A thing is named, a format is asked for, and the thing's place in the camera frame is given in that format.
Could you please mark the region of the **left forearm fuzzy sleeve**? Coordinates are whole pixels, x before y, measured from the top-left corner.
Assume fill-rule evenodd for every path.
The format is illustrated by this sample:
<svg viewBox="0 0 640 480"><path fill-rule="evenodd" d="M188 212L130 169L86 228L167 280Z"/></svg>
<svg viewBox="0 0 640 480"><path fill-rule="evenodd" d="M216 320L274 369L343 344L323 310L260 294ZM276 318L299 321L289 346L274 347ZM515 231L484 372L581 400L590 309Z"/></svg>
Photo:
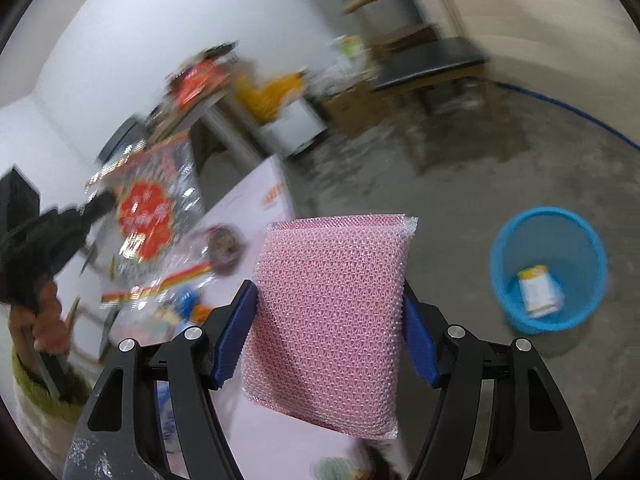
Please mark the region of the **left forearm fuzzy sleeve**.
<svg viewBox="0 0 640 480"><path fill-rule="evenodd" d="M76 424L91 388L76 370L70 370L72 398L56 400L40 380L30 374L12 351L16 426L36 456L55 476L61 474Z"/></svg>

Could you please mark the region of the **left hand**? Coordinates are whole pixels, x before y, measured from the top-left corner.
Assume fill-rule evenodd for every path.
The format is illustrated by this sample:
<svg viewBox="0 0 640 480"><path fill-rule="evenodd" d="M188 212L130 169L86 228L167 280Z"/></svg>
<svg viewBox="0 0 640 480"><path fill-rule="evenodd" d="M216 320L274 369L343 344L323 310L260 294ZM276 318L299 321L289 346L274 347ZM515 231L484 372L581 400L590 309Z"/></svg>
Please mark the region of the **left hand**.
<svg viewBox="0 0 640 480"><path fill-rule="evenodd" d="M58 286L54 281L44 282L38 292L39 312L13 306L9 316L9 331L14 348L25 363L32 350L49 354L70 351L70 333L61 318L62 306L58 300Z"/></svg>

